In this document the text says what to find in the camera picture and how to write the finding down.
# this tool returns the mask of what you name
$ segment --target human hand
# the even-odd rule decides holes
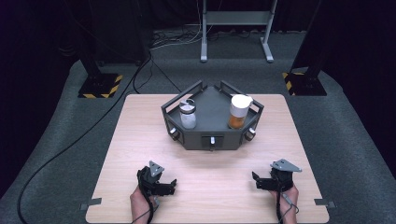
[[[272,190],[268,190],[268,191],[271,193],[271,195],[276,201],[277,192]],[[282,194],[286,194],[288,198],[291,200],[291,203],[293,205],[290,205],[286,201],[286,199],[282,197]],[[299,195],[299,191],[297,190],[295,185],[293,185],[291,189],[288,189],[287,191],[280,193],[279,209],[284,224],[297,223],[296,209],[297,209],[298,195]]]
[[[149,221],[149,204],[143,196],[140,188],[137,186],[134,193],[130,196],[131,199],[131,212],[134,224],[147,224]],[[158,207],[154,200],[154,196],[149,197],[154,209]]]

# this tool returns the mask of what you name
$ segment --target gray carpet floor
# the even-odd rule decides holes
[[[207,63],[200,63],[200,42],[153,49],[153,61],[161,70],[148,62],[138,74],[136,86],[149,79],[139,89],[141,93],[178,93],[168,78],[180,90],[197,80],[207,85],[226,80],[247,93],[284,95],[321,194],[336,204],[328,209],[329,223],[396,223],[395,179],[343,89],[320,73],[327,96],[289,96],[287,92],[282,73],[290,70],[304,34],[271,34],[273,63],[265,61],[260,36],[210,41]],[[100,69],[123,75],[115,96],[78,98],[87,73],[81,62],[73,65],[47,130],[0,201],[0,223],[21,223],[17,206],[23,185],[60,152],[27,186],[21,213],[27,223],[86,223],[85,211],[79,206],[92,196],[125,93],[134,94],[128,83],[137,67],[106,64]]]

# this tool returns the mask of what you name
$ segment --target light wood tabletop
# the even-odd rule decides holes
[[[168,135],[161,111],[174,94],[129,95],[111,140],[93,199],[89,223],[131,223],[130,194],[136,173],[154,161],[164,167],[161,183],[177,179],[174,195],[160,197],[152,223],[277,223],[276,203],[256,189],[251,172],[269,178],[270,164],[286,159],[301,168],[293,173],[300,196],[297,219],[326,223],[329,214],[282,95],[250,94],[264,105],[256,136],[237,150],[186,150]]]

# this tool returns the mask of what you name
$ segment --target gray box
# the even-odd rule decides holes
[[[225,81],[220,87],[203,85],[202,81],[183,91],[161,106],[168,134],[187,150],[236,150],[244,140],[251,141],[264,106],[253,99],[244,127],[235,130],[228,126],[232,94],[244,94]],[[181,125],[178,103],[186,95],[196,104],[196,126],[185,129]]]

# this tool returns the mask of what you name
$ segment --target white desk leg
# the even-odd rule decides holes
[[[207,62],[207,39],[206,39],[206,0],[202,9],[202,45],[201,45],[201,63]]]
[[[275,16],[276,3],[277,3],[277,0],[274,0],[273,4],[271,6],[271,11],[269,14],[267,27],[265,29],[265,36],[260,38],[260,40],[262,42],[262,48],[264,49],[265,57],[266,57],[268,63],[272,63],[274,61],[274,57],[272,56],[270,47],[268,46],[268,36],[271,33],[272,22],[273,22],[274,16]]]

